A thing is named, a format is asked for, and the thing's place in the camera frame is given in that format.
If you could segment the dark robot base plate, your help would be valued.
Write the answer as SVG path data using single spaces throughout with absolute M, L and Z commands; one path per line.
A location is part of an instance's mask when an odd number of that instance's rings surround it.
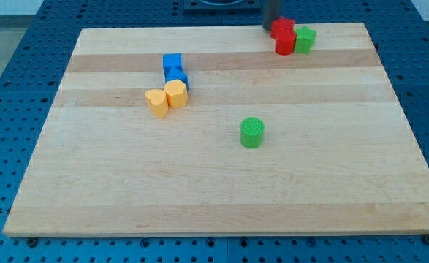
M 260 0 L 183 0 L 185 13 L 260 11 Z

